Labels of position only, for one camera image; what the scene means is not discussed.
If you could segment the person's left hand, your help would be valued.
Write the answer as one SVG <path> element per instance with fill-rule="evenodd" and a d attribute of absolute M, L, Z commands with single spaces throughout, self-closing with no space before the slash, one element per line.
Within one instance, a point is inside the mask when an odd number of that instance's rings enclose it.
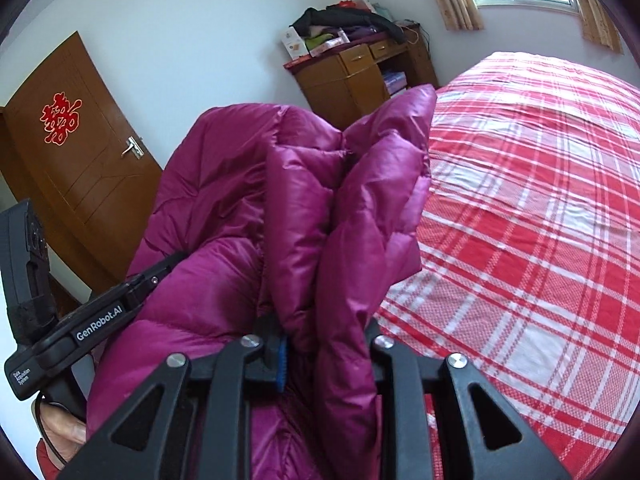
<path fill-rule="evenodd" d="M 68 411 L 37 396 L 32 414 L 40 431 L 48 459 L 62 469 L 87 442 L 86 425 Z"/>

